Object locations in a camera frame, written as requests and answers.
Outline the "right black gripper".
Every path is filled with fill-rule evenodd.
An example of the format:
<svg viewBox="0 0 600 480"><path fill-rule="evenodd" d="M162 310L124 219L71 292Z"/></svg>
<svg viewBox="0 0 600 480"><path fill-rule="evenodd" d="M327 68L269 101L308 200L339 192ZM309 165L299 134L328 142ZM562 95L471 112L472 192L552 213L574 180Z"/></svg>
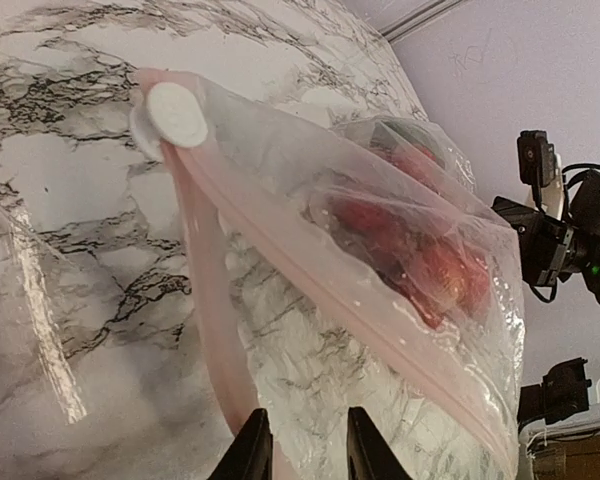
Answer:
<svg viewBox="0 0 600 480"><path fill-rule="evenodd" d="M516 230L523 280L541 302L553 302L558 284L580 274L600 305L600 168L580 168L564 193L573 187L560 220L500 196L492 209Z"/></svg>

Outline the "clear zip top bag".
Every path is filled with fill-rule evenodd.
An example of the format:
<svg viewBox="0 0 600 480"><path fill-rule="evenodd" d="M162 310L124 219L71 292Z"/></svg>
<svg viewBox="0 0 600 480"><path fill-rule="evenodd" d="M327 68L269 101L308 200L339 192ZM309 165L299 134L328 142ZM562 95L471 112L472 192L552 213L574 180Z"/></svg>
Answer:
<svg viewBox="0 0 600 480"><path fill-rule="evenodd" d="M410 143L370 146L376 119L327 129L194 73L142 69L132 135L176 189L211 385L238 431L264 408L278 479L343 479L347 417L363 407L415 479L512 479L525 326L515 232ZM490 313L429 328L336 244L328 171L485 255Z"/></svg>

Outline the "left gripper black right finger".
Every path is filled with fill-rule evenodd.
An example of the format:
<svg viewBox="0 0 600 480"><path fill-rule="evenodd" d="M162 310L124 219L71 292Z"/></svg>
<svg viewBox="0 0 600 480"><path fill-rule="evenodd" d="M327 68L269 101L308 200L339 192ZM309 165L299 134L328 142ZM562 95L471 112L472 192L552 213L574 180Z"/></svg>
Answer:
<svg viewBox="0 0 600 480"><path fill-rule="evenodd" d="M350 480L411 480L363 407L347 418L347 463Z"/></svg>

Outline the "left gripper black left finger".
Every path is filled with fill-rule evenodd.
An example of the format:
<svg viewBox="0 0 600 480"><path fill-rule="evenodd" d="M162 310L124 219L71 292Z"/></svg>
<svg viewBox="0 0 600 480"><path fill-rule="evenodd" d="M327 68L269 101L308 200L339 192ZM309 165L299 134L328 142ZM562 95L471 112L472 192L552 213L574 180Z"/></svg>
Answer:
<svg viewBox="0 0 600 480"><path fill-rule="evenodd" d="M214 480L271 480L273 436L268 413L255 409L214 469Z"/></svg>

